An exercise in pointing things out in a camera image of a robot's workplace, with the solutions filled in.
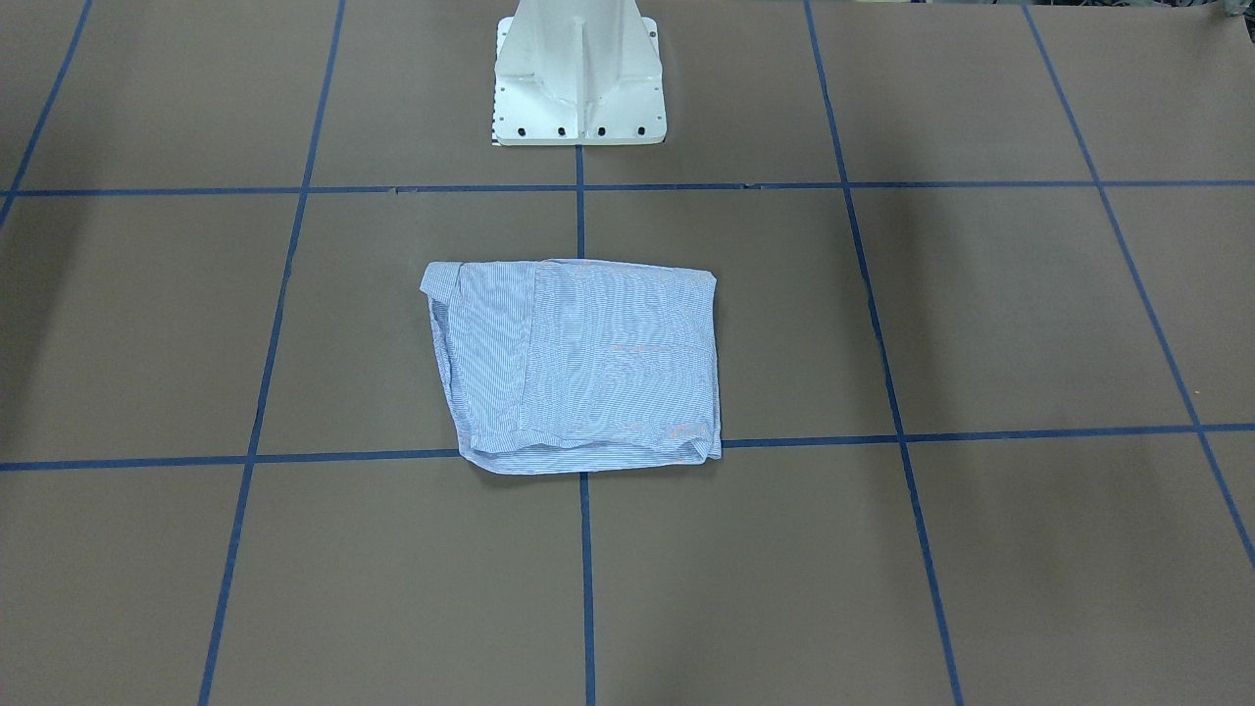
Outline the blue striped dress shirt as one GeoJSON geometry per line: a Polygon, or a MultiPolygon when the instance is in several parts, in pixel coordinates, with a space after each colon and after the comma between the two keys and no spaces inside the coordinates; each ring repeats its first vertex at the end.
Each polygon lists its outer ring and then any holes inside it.
{"type": "Polygon", "coordinates": [[[498,475],[722,459],[717,277],[600,260],[433,261],[459,455],[498,475]]]}

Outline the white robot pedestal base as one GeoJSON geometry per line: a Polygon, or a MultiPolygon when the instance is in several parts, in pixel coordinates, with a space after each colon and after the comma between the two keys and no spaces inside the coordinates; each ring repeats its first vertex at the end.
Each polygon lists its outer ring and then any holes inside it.
{"type": "Polygon", "coordinates": [[[668,117],[659,28],[635,1],[521,1],[496,28],[496,145],[654,145],[668,117]]]}

